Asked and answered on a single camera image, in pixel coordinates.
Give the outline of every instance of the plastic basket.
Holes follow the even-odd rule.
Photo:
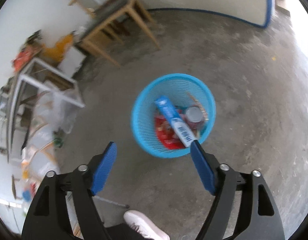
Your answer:
[[[199,143],[203,143],[211,132],[215,117],[215,100],[208,87],[196,77],[186,74],[169,74],[151,82],[137,97],[131,117],[131,128],[137,143],[143,150],[160,158],[175,158],[186,155],[189,148],[169,150],[156,137],[154,101],[160,96],[167,96],[176,106],[190,106],[194,102],[190,99],[191,93],[203,105],[208,113],[206,123]]]

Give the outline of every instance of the blue and white package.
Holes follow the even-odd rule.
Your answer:
[[[155,101],[155,104],[169,122],[184,146],[190,147],[192,141],[196,140],[195,135],[180,117],[171,101],[167,97],[161,96]]]

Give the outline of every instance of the blue gripper pad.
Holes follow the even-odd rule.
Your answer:
[[[90,191],[92,192],[93,195],[96,195],[97,192],[102,191],[105,186],[108,175],[116,160],[117,156],[116,143],[111,143],[109,147],[106,148],[103,155],[104,157],[102,158],[101,162],[99,163],[98,167],[96,168],[93,174],[93,184],[90,188]]]
[[[190,153],[204,188],[212,195],[215,195],[214,173],[195,141],[191,143]]]

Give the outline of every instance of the concrete floor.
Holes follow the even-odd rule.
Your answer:
[[[187,73],[201,79],[216,101],[216,122],[203,148],[237,171],[262,172],[289,237],[308,212],[308,58],[290,19],[278,13],[263,30],[206,13],[152,14],[161,50],[127,21],[132,36],[111,52],[122,67],[103,58],[90,58],[83,67],[86,108],[60,152],[62,171],[88,163],[116,142],[117,161],[99,195],[144,212],[171,239],[195,239],[213,197],[190,156],[155,158],[140,149],[130,129],[132,106],[147,84]],[[122,221],[124,209],[95,203],[105,226]]]

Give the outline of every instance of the blue frame edge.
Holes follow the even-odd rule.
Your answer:
[[[208,10],[202,10],[202,9],[190,9],[190,8],[153,8],[153,9],[148,9],[148,11],[168,11],[168,10],[177,10],[177,11],[195,11],[195,12],[205,12],[205,13],[211,13],[211,14],[216,14],[216,15],[221,15],[225,17],[229,17],[235,20],[239,20],[248,24],[251,24],[253,26],[259,27],[259,28],[266,28],[270,21],[271,21],[271,16],[272,16],[272,6],[273,6],[273,0],[266,0],[267,6],[266,6],[266,16],[265,16],[265,22],[263,25],[259,25],[256,23],[252,23],[246,20],[243,20],[241,18],[228,15],[225,13],[219,13],[219,12],[214,12],[214,11],[208,11]]]

